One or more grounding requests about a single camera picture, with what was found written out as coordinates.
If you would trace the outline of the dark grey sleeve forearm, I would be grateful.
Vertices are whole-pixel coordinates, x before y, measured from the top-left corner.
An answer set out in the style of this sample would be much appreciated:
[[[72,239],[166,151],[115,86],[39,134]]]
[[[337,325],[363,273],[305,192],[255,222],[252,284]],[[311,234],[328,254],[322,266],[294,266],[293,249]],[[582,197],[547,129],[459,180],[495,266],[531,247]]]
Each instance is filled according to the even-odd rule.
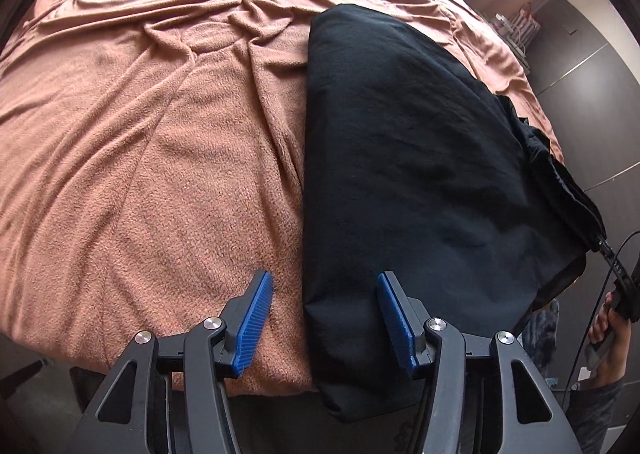
[[[570,392],[565,416],[584,454],[600,452],[622,388],[621,380],[600,387],[583,380]]]

